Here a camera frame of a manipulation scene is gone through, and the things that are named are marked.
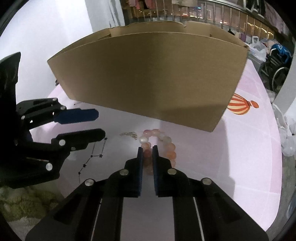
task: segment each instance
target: orange bead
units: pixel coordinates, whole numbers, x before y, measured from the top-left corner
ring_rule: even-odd
[[[147,150],[147,149],[150,149],[151,143],[150,143],[150,145],[148,143],[149,142],[142,143],[141,147],[143,148],[144,151]]]
[[[143,158],[143,166],[147,167],[152,165],[152,157]]]
[[[168,152],[166,153],[166,157],[167,157],[168,159],[170,159],[170,160],[172,160],[172,159],[176,159],[177,154],[176,154],[176,152],[174,152],[174,151],[168,151]]]
[[[147,149],[144,151],[144,153],[143,153],[144,158],[151,157],[151,156],[152,156],[151,149]]]
[[[165,146],[165,148],[166,148],[167,151],[174,151],[176,149],[176,146],[173,143],[168,143]]]
[[[172,167],[174,168],[175,165],[176,165],[176,160],[175,160],[175,159],[170,160],[170,164],[171,164]]]

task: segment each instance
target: railing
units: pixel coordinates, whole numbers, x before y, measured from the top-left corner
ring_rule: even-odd
[[[143,2],[139,2],[140,9],[129,7],[130,23],[148,21],[198,21],[216,25],[226,31],[242,32],[249,36],[258,36],[260,39],[273,39],[277,29],[262,16],[246,11],[242,6],[225,0],[196,1],[195,7],[185,7],[172,4],[171,0],[153,0],[155,9],[144,9]]]

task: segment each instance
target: white bead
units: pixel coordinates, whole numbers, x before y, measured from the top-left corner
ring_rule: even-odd
[[[147,137],[145,137],[145,136],[141,136],[141,137],[139,137],[139,142],[140,143],[146,143],[146,142],[148,142],[149,141],[149,139],[147,138]]]
[[[165,136],[166,136],[166,135],[165,135],[165,133],[163,133],[163,132],[160,132],[160,133],[158,134],[158,136],[157,136],[157,137],[159,138],[159,140],[161,140],[161,141],[162,141],[162,140],[163,140],[163,138],[165,138]]]
[[[164,138],[163,138],[163,142],[164,142],[164,143],[167,143],[167,144],[168,144],[168,143],[171,143],[171,142],[172,142],[172,138],[170,138],[170,137],[164,137]]]

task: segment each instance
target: hot air balloon print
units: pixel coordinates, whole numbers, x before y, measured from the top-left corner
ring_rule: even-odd
[[[244,97],[234,93],[227,106],[227,109],[236,115],[244,115],[250,110],[251,106],[254,108],[259,108],[257,102],[253,100],[247,101]]]

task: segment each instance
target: white wall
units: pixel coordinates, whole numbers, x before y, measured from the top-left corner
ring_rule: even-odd
[[[296,120],[296,48],[289,73],[274,104],[283,115]]]
[[[47,60],[91,33],[84,0],[29,0],[0,37],[0,59],[21,52],[17,102],[46,98],[55,87]]]
[[[93,32],[124,26],[120,0],[85,0]]]

